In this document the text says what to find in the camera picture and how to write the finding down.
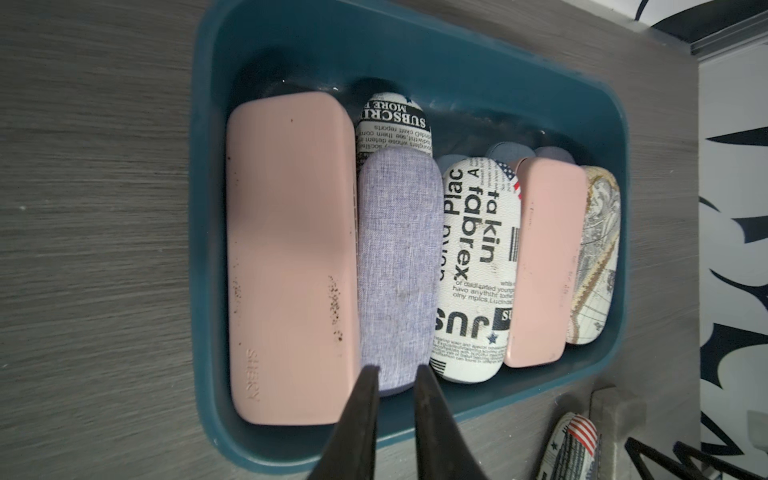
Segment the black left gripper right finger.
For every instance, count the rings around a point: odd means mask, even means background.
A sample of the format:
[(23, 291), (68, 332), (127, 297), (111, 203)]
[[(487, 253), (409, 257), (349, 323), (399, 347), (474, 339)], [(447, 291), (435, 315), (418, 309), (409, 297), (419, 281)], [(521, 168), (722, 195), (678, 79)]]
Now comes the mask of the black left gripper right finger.
[(414, 383), (416, 459), (419, 479), (487, 479), (455, 422), (427, 365)]

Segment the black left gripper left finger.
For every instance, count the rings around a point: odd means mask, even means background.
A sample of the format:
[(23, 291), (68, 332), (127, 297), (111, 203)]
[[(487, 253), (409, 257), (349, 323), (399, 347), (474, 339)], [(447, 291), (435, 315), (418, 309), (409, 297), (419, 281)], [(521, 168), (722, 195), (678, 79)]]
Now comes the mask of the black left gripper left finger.
[(309, 480), (374, 477), (379, 399), (379, 368), (367, 365)]

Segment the text print glasses case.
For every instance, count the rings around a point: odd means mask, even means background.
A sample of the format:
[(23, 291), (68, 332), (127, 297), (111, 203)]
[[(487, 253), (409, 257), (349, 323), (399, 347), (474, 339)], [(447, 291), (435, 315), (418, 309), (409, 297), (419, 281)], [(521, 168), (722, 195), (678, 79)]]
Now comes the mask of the text print glasses case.
[(504, 361), (521, 227), (519, 183), (485, 157), (446, 170), (442, 264), (430, 365), (443, 379), (475, 384)]

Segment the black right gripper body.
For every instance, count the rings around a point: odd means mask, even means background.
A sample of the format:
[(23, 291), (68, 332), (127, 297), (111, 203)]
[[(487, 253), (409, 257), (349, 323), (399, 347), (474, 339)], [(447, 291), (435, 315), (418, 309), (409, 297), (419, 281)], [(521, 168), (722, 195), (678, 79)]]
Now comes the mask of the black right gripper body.
[(673, 447), (676, 460), (632, 437), (626, 440), (624, 448), (642, 480), (654, 479), (654, 475), (649, 470), (645, 460), (652, 461), (677, 479), (706, 480), (705, 471), (696, 464), (696, 461), (703, 467), (712, 467), (715, 471), (726, 474), (734, 479), (761, 479), (757, 474), (718, 459), (680, 441), (676, 442)]

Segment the newspaper flag print glasses case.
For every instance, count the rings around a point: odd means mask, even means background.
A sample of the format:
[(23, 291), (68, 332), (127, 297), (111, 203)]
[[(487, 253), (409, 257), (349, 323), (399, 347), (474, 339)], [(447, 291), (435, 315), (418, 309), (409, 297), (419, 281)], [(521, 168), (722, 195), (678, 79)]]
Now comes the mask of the newspaper flag print glasses case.
[(355, 135), (357, 171), (373, 153), (389, 147), (433, 154), (432, 130), (425, 112), (399, 93), (373, 94), (361, 110)]

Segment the map print glasses case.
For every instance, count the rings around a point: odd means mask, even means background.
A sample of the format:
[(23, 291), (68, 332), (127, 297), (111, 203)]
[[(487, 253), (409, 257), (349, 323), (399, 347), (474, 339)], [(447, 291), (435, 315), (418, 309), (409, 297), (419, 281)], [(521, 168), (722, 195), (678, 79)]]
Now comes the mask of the map print glasses case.
[(566, 342), (588, 344), (605, 328), (611, 307), (621, 232), (621, 194), (614, 175), (598, 166), (584, 168), (587, 178), (576, 291)]

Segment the pink glasses case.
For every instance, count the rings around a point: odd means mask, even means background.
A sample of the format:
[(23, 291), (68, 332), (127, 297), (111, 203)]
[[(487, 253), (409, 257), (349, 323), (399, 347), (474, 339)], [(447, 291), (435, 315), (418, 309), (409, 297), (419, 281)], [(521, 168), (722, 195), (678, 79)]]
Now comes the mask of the pink glasses case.
[(566, 344), (587, 204), (585, 171), (531, 157), (516, 169), (522, 190), (516, 290), (504, 364), (557, 361)]
[(358, 377), (355, 134), (324, 92), (250, 101), (226, 130), (233, 405), (257, 425), (339, 420)]

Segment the light blue fabric glasses case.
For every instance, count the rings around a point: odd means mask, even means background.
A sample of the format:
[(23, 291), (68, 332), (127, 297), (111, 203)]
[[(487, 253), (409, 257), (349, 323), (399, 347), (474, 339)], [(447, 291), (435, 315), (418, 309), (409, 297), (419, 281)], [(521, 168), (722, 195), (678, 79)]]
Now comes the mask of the light blue fabric glasses case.
[(444, 175), (446, 172), (448, 172), (451, 169), (451, 167), (454, 164), (460, 161), (463, 161), (467, 158), (468, 156), (464, 154), (446, 154), (437, 158), (436, 163), (440, 170), (440, 174)]

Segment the blue denim glasses case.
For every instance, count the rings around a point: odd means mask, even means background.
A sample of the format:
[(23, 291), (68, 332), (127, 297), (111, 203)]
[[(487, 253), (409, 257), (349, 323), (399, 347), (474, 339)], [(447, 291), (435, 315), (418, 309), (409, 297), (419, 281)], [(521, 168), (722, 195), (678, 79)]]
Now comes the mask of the blue denim glasses case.
[(530, 147), (515, 142), (499, 142), (492, 145), (486, 152), (486, 157), (495, 160), (500, 164), (508, 166), (515, 171), (518, 164), (535, 156), (535, 152)]

